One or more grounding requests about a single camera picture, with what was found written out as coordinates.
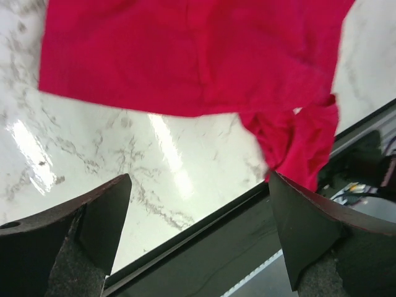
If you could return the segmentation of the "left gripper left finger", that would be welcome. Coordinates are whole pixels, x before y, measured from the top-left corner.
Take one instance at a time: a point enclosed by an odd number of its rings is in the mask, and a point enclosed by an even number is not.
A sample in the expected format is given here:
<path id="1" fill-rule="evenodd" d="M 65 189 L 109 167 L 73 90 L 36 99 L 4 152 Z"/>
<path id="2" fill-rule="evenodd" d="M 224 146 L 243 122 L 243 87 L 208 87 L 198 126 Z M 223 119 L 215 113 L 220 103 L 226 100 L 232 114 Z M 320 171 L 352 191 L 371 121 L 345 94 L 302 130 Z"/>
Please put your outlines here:
<path id="1" fill-rule="evenodd" d="M 48 210 L 1 225 L 1 296 L 101 296 L 131 195 L 122 174 Z"/>

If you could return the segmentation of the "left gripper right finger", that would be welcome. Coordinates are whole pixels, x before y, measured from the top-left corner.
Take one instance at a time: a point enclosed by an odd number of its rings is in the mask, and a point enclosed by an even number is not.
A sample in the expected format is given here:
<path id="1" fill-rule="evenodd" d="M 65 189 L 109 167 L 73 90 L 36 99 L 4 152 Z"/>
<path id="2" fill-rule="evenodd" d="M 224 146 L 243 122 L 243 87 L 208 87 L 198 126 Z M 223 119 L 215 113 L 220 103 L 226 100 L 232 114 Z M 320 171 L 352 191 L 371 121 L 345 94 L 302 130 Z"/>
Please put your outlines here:
<path id="1" fill-rule="evenodd" d="M 395 296 L 395 223 L 271 172 L 270 200 L 292 291 Z"/>

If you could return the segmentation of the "crimson red t shirt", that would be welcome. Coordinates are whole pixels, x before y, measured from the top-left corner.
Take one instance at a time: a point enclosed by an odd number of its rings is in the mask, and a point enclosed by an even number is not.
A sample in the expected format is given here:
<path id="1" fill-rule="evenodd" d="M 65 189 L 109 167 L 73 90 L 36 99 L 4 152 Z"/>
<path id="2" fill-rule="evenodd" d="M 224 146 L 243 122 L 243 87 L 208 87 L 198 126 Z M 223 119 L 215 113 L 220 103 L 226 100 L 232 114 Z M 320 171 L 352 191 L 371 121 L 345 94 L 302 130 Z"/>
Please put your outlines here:
<path id="1" fill-rule="evenodd" d="M 315 191 L 351 1 L 50 1 L 38 88 L 172 116 L 237 113 L 267 166 Z"/>

